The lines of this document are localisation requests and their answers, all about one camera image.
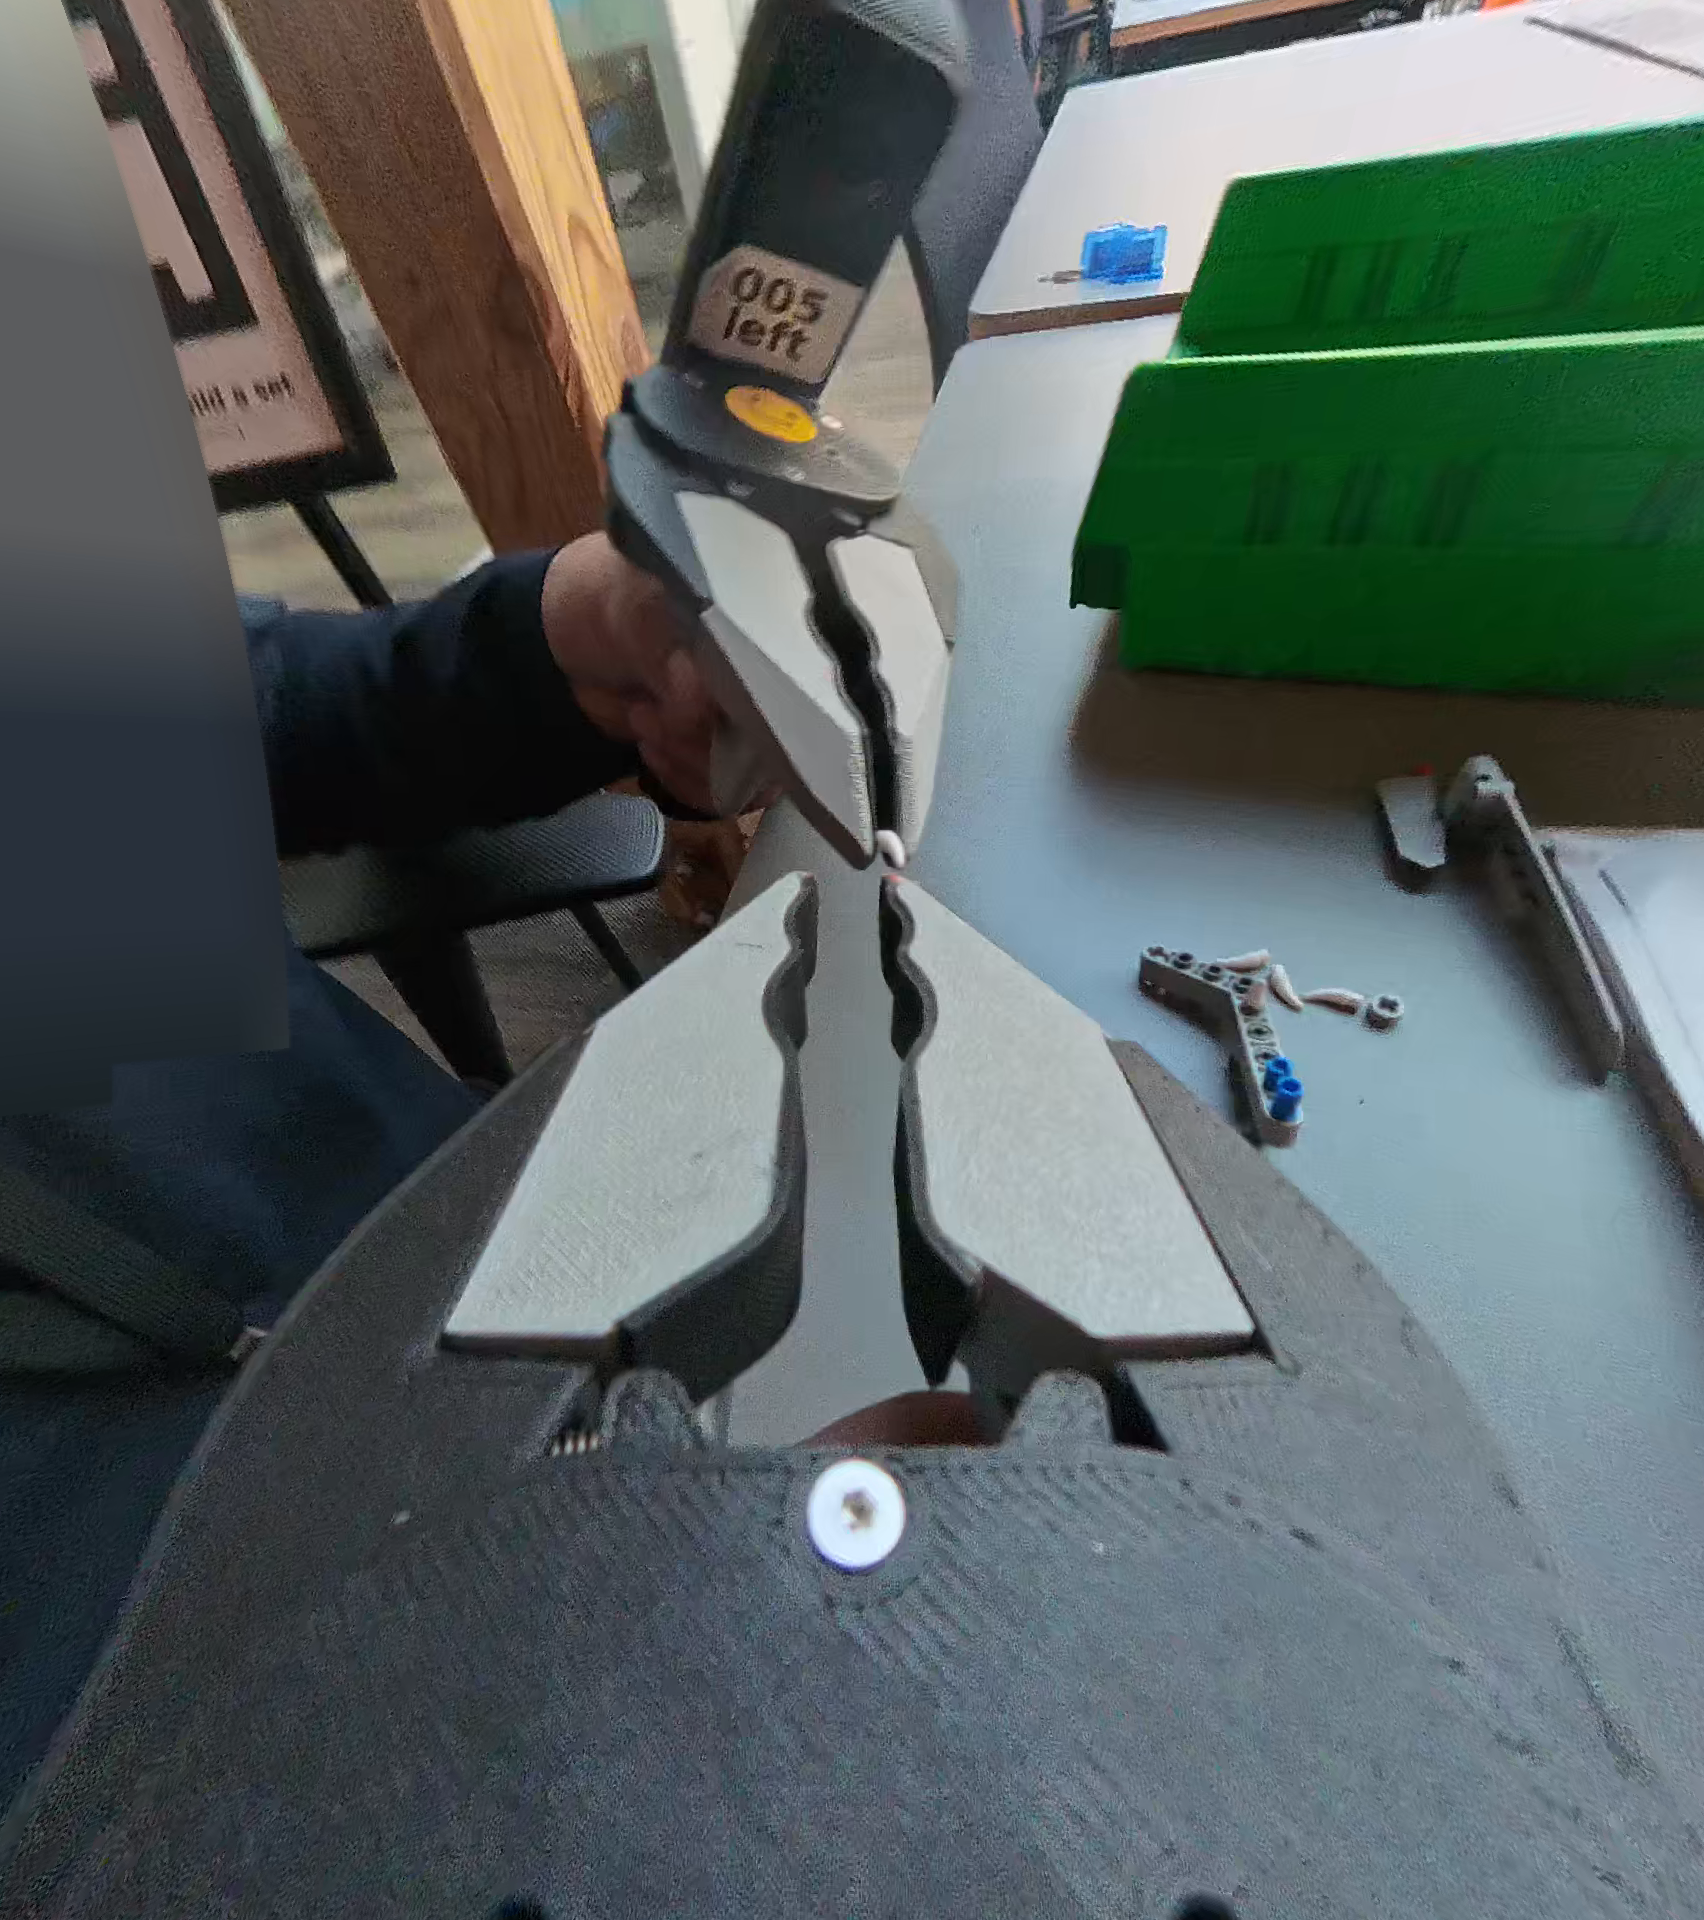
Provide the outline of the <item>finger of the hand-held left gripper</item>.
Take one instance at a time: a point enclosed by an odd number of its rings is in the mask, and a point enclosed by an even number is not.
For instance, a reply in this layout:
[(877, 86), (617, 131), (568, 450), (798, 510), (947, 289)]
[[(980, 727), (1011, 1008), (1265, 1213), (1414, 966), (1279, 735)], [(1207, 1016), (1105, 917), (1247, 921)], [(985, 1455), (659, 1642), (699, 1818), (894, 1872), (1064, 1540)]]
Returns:
[(866, 529), (824, 546), (865, 724), (872, 829), (915, 851), (929, 827), (953, 679), (961, 577), (934, 529)]
[(858, 869), (879, 857), (866, 727), (815, 621), (792, 537), (737, 499), (678, 492), (722, 708), (710, 773), (730, 810), (780, 795)]

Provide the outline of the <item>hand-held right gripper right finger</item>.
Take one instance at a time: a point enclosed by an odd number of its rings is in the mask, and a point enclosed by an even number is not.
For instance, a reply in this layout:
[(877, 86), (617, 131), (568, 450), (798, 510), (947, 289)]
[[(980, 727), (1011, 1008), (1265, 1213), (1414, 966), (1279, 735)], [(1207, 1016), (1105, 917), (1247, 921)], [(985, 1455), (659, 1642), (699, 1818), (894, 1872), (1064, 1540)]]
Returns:
[(1105, 1028), (911, 878), (879, 892), (912, 1355), (1007, 1435), (1040, 1380), (1162, 1444), (1139, 1364), (1235, 1360), (1259, 1322)]

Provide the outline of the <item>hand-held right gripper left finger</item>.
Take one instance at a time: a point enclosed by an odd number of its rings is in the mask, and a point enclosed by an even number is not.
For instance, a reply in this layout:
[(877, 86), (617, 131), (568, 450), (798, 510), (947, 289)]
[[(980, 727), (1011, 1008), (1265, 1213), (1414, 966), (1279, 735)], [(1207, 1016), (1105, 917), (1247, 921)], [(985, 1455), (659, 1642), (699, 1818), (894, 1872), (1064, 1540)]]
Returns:
[(443, 1328), (710, 1402), (792, 1326), (819, 883), (791, 872), (602, 1016)]

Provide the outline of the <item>person's left forearm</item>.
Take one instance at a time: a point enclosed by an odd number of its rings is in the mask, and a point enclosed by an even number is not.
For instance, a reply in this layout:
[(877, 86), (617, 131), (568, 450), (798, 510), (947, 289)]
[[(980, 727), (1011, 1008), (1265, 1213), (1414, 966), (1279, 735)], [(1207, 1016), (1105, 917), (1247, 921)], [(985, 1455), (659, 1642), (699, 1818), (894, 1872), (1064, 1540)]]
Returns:
[(555, 552), (356, 610), (238, 597), (280, 861), (548, 818), (642, 773), (547, 634)]

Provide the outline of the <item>grey angled lego beam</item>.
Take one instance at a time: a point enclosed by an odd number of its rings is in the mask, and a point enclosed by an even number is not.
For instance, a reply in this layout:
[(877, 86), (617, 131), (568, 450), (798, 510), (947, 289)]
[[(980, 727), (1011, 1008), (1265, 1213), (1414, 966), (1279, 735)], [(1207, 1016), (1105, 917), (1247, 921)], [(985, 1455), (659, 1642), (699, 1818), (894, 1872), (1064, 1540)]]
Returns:
[(1306, 1092), (1272, 1020), (1270, 971), (1233, 975), (1220, 961), (1149, 947), (1139, 958), (1139, 991), (1219, 1040), (1248, 1139), (1290, 1148), (1304, 1126)]

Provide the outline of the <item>long grey lego assembly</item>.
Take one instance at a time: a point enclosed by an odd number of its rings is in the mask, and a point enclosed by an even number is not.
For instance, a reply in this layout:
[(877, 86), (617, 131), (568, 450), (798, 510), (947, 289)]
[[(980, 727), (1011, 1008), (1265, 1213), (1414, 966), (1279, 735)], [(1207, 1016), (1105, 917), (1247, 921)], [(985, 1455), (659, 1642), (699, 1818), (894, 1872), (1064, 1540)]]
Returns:
[(1625, 1020), (1556, 858), (1496, 759), (1481, 755), (1461, 765), (1440, 798), (1440, 829), (1447, 853), (1482, 875), (1535, 951), (1568, 1016), (1584, 1072), (1602, 1087), (1625, 1065)]

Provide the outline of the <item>person's left hand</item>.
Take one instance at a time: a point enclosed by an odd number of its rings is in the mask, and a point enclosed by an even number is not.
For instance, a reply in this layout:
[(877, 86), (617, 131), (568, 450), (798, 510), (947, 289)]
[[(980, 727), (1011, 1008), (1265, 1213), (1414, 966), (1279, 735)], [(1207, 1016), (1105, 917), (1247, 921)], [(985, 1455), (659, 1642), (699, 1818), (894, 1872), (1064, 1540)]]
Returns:
[(632, 749), (681, 812), (717, 821), (713, 755), (725, 712), (673, 595), (605, 535), (560, 546), (540, 593), (542, 634), (578, 710)]

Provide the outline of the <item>black mesh office chair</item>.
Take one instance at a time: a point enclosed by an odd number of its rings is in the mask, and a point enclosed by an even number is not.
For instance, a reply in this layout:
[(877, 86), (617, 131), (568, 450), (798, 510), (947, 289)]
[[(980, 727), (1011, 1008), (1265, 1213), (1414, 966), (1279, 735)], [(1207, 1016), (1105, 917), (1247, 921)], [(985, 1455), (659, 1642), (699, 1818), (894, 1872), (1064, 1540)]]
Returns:
[(968, 52), (961, 108), (904, 229), (934, 389), (970, 341), (973, 301), (1045, 141), (1018, 6), (961, 2), (957, 13)]

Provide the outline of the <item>green plastic bin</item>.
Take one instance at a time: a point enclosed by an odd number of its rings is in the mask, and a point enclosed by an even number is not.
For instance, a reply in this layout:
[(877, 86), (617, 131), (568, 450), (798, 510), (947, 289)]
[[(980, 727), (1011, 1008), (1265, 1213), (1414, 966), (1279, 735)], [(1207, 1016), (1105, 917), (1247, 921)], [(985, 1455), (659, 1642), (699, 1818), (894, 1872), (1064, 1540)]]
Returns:
[(1704, 118), (1243, 176), (1176, 350), (1704, 329)]
[(1175, 349), (1071, 603), (1131, 668), (1704, 708), (1704, 326)]

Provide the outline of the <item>framed sign on stand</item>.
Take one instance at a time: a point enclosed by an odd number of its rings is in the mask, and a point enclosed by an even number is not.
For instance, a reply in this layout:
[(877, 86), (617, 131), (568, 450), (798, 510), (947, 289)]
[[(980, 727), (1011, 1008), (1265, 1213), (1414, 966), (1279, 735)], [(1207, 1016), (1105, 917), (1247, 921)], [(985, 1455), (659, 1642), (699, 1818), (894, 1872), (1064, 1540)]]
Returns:
[(390, 590), (336, 512), (396, 468), (207, 2), (67, 2), (221, 516), (290, 508), (362, 609)]

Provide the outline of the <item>person's dark blue clothing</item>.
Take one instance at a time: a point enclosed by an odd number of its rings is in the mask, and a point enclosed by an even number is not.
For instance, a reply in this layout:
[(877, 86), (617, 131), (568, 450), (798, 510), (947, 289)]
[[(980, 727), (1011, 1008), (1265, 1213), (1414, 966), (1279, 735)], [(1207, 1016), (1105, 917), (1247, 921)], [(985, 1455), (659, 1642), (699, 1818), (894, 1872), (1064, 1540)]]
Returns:
[[(480, 1099), (289, 948), (289, 1046), (120, 1068), (110, 1103), (0, 1118), (0, 1160), (270, 1326)], [(0, 1818), (110, 1637), (214, 1380), (0, 1378)]]

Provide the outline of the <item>wooden post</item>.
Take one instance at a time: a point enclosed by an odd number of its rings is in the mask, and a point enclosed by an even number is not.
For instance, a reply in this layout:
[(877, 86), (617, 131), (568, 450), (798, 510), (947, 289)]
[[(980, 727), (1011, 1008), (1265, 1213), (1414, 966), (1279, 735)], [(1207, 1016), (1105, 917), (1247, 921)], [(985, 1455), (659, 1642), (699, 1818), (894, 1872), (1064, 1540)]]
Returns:
[(227, 13), (485, 539), (600, 531), (648, 342), (552, 4)]

